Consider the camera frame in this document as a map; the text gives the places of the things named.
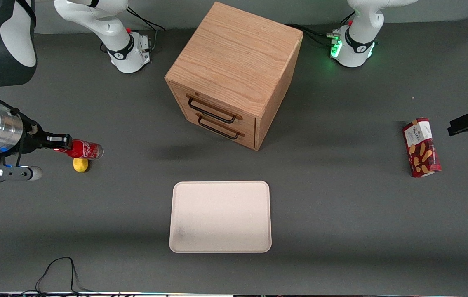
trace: wooden drawer cabinet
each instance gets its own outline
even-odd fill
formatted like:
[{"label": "wooden drawer cabinet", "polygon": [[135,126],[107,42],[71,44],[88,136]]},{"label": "wooden drawer cabinet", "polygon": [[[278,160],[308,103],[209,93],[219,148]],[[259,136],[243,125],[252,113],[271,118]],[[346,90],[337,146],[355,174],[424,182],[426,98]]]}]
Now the wooden drawer cabinet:
[{"label": "wooden drawer cabinet", "polygon": [[189,122],[258,150],[301,40],[299,30],[215,2],[165,79]]}]

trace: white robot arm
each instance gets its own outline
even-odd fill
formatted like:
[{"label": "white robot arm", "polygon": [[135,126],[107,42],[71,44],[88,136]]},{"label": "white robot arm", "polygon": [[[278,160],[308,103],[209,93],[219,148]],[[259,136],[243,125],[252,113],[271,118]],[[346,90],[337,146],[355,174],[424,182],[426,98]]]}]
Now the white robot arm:
[{"label": "white robot arm", "polygon": [[135,73],[150,62],[149,38],[128,32],[115,17],[126,11],[128,0],[55,0],[54,7],[62,18],[94,32],[122,73]]},{"label": "white robot arm", "polygon": [[[149,52],[144,55],[147,49],[144,38],[129,34],[118,19],[111,17],[126,9],[127,0],[74,1],[78,3],[57,0],[56,7],[60,7],[62,16],[89,25],[104,41],[120,71],[138,71],[149,61]],[[0,0],[0,87],[22,85],[34,75],[38,60],[33,45],[36,26],[33,8],[34,0]],[[0,182],[38,179],[41,169],[19,166],[21,154],[36,149],[70,150],[72,139],[68,134],[45,132],[36,121],[0,100]],[[5,163],[5,158],[12,154],[18,155],[15,166]]]},{"label": "white robot arm", "polygon": [[380,11],[388,7],[400,7],[418,0],[347,0],[355,10],[353,24],[343,25],[328,36],[334,38],[331,57],[346,67],[358,67],[371,56],[374,40],[384,24]]}]

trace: red bottle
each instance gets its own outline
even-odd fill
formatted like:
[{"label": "red bottle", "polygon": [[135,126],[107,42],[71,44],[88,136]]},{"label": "red bottle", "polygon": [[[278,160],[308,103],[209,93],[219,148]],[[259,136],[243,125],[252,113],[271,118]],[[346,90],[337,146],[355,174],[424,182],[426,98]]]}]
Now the red bottle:
[{"label": "red bottle", "polygon": [[78,159],[99,159],[103,156],[103,148],[98,143],[87,142],[79,139],[73,139],[72,149],[66,150],[64,148],[55,148],[59,153],[66,153],[71,158]]}]

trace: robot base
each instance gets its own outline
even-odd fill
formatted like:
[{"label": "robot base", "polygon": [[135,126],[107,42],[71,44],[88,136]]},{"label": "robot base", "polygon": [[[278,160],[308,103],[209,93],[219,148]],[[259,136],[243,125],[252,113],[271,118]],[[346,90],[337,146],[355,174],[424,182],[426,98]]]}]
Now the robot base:
[{"label": "robot base", "polygon": [[142,69],[144,65],[151,62],[149,37],[142,36],[137,32],[131,32],[130,35],[134,39],[134,46],[124,60],[118,60],[108,53],[109,57],[111,57],[111,63],[117,66],[117,69],[121,73],[136,73]]},{"label": "robot base", "polygon": [[371,57],[375,43],[364,52],[356,53],[353,47],[347,43],[346,39],[340,37],[343,36],[347,28],[349,28],[349,25],[344,25],[339,29],[333,30],[332,35],[339,36],[339,38],[331,48],[331,58],[337,60],[343,66],[355,68],[364,64],[364,62]]}]

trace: black drawer handle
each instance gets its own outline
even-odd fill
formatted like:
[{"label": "black drawer handle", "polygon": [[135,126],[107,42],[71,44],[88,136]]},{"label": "black drawer handle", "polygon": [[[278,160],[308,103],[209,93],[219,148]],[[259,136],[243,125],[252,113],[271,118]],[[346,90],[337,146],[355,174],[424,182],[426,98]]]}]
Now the black drawer handle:
[{"label": "black drawer handle", "polygon": [[220,116],[216,116],[214,115],[213,113],[209,113],[208,111],[205,111],[204,109],[201,109],[199,107],[196,107],[194,105],[192,105],[192,102],[194,101],[194,98],[188,96],[190,99],[188,100],[188,105],[190,105],[190,107],[192,107],[193,109],[195,109],[196,111],[200,111],[202,113],[204,113],[205,115],[209,116],[209,117],[213,117],[215,118],[216,120],[220,120],[221,122],[223,123],[226,123],[226,124],[232,124],[235,120],[235,115],[232,115],[232,119],[231,120],[227,120],[227,119],[224,119]]},{"label": "black drawer handle", "polygon": [[217,130],[217,129],[215,129],[215,128],[212,128],[212,127],[210,127],[210,126],[208,126],[208,125],[206,125],[206,124],[202,124],[201,120],[202,120],[202,116],[199,116],[198,123],[199,123],[202,127],[205,127],[205,128],[207,128],[208,130],[211,130],[211,131],[213,131],[213,132],[215,132],[215,133],[217,133],[217,134],[219,134],[219,135],[221,135],[221,136],[223,136],[223,137],[226,137],[226,138],[228,138],[228,139],[236,140],[236,139],[238,139],[238,137],[239,137],[239,135],[240,135],[240,133],[237,132],[237,133],[235,134],[235,136],[232,137],[232,136],[230,136],[230,135],[228,135],[228,134],[226,134],[226,133],[223,133],[223,132],[221,132],[221,131],[219,131],[219,130]]}]

